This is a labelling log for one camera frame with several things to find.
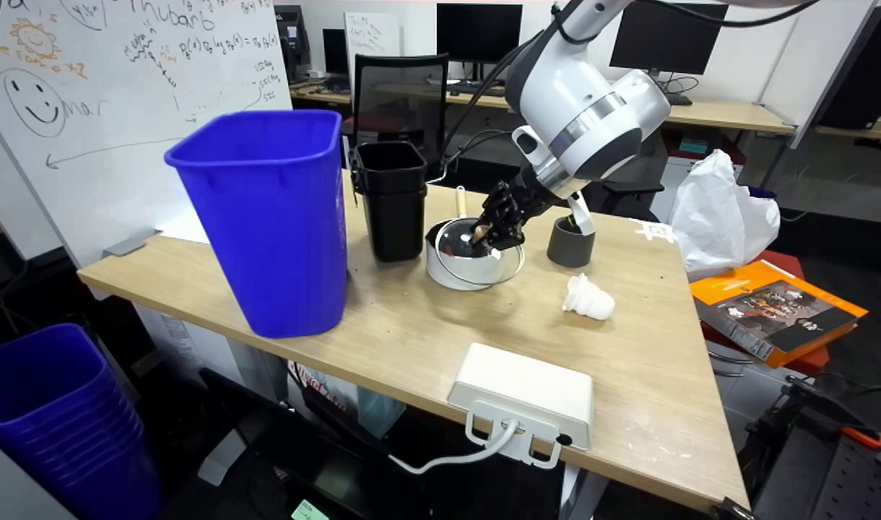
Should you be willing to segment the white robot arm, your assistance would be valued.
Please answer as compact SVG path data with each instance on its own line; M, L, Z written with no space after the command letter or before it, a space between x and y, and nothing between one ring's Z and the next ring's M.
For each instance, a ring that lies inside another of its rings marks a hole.
M636 159L670 120L670 102L648 72L608 81L587 48L636 0L570 0L530 42L511 69L505 102L524 120L511 146L530 169L501 183L469 231L472 243L514 248L524 225L567 202L584 238L596 231L584 189Z

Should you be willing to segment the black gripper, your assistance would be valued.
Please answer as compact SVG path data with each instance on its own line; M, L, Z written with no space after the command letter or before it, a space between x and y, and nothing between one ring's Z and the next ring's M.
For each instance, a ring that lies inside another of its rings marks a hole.
M495 231L501 231L496 248L524 247L524 225L550 211L554 202L557 196L530 172L496 183L482 202L479 224L472 228L472 247L491 247Z

